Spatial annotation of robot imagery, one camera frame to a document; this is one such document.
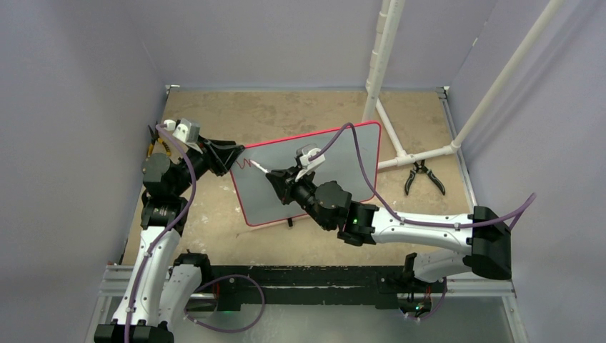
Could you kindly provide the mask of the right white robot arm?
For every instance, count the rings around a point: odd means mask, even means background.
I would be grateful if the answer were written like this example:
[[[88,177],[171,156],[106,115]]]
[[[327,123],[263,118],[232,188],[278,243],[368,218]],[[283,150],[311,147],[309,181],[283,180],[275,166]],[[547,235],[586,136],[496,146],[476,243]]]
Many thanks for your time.
[[[404,212],[353,200],[336,181],[319,186],[313,174],[297,178],[298,170],[265,174],[283,205],[297,203],[322,229],[336,231],[352,246],[410,243],[436,247],[429,254],[408,254],[395,283],[418,292],[442,278],[471,272],[492,280],[512,276],[511,229],[488,207],[471,214],[445,217]]]

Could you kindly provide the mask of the white red marker pen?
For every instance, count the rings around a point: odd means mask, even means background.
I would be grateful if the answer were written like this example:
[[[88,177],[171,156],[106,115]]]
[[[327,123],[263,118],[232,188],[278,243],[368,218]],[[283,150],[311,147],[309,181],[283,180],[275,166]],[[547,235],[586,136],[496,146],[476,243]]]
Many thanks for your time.
[[[252,159],[251,159],[251,160],[249,161],[249,163],[250,163],[252,166],[256,167],[258,170],[260,170],[261,172],[263,172],[264,174],[268,174],[268,173],[269,173],[269,170],[268,170],[268,169],[266,169],[266,168],[264,168],[264,167],[263,167],[261,164],[259,164],[258,162],[256,162],[256,161],[254,161],[254,160],[252,160]]]

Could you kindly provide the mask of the pink framed whiteboard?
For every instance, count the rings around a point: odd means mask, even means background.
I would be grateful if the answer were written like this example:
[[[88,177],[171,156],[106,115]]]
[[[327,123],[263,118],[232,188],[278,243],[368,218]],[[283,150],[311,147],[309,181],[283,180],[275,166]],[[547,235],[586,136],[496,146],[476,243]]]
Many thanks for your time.
[[[372,184],[377,181],[377,165],[382,127],[377,121],[358,123],[356,133],[364,170]],[[300,134],[246,146],[230,170],[244,220],[250,227],[302,217],[306,213],[296,203],[284,206],[268,182],[264,169],[287,169],[296,164],[296,151],[308,144],[323,148],[338,131],[337,128]],[[374,197],[359,168],[351,129],[345,129],[330,149],[326,161],[316,170],[314,183],[320,185],[335,180],[358,202]]]

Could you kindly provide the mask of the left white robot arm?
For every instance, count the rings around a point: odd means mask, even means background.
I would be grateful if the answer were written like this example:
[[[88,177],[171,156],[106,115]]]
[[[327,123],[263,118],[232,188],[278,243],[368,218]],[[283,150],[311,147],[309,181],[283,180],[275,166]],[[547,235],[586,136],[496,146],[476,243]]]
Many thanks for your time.
[[[142,163],[139,252],[121,302],[108,324],[99,324],[95,342],[173,342],[176,321],[191,294],[205,292],[213,282],[209,258],[202,253],[173,257],[196,189],[207,172],[225,175],[245,148],[235,141],[198,137],[177,163],[167,154],[152,153]]]

